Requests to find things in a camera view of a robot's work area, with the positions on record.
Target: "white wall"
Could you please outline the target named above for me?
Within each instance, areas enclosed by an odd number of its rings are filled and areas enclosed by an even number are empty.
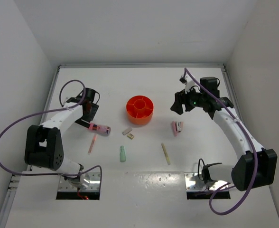
[[[59,63],[228,60],[256,0],[15,0]]]
[[[43,110],[54,71],[14,1],[0,0],[0,132],[17,118]],[[26,120],[4,135],[0,158],[6,166],[25,168],[26,131],[39,120]],[[10,176],[0,168],[0,208]]]
[[[252,134],[278,154],[271,186],[279,213],[279,0],[259,0],[228,64]]]

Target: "orange bowl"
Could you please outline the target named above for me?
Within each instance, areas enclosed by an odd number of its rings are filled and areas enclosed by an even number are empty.
[[[146,125],[152,118],[153,102],[146,96],[134,96],[127,102],[126,110],[131,123]]]

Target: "table surface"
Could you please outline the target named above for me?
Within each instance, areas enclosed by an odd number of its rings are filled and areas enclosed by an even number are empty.
[[[196,78],[220,79],[221,96],[228,96],[220,68],[189,68]],[[73,124],[63,135],[65,156],[85,169],[103,168],[100,200],[55,200],[59,177],[21,177],[6,228],[99,227],[99,228],[242,228],[279,227],[279,218],[268,186],[253,189],[232,214],[215,215],[208,200],[187,200],[184,172],[197,170],[197,161],[237,162],[232,146],[222,130],[202,109],[179,116],[170,111],[183,68],[62,68],[58,74],[49,109],[59,108],[59,91],[71,79],[101,94],[96,124],[108,125],[111,135],[98,135],[92,153],[88,150],[93,133]],[[63,92],[75,96],[81,85],[72,83]],[[153,117],[146,126],[132,125],[126,117],[126,103],[135,95],[154,103]],[[171,122],[184,121],[174,137]],[[133,140],[122,135],[132,127]],[[161,143],[171,161],[167,165]],[[120,162],[119,148],[126,148],[127,161]],[[32,172],[46,171],[34,168]],[[214,200],[224,211],[243,192],[231,190],[231,199]]]

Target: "green marker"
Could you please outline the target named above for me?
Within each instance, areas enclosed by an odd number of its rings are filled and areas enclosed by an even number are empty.
[[[120,146],[120,161],[125,162],[126,161],[126,153],[125,153],[125,147]]]

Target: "green object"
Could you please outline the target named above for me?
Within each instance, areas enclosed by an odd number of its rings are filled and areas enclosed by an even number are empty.
[[[125,147],[120,146],[120,161],[125,162],[126,161],[126,153],[125,153]]]

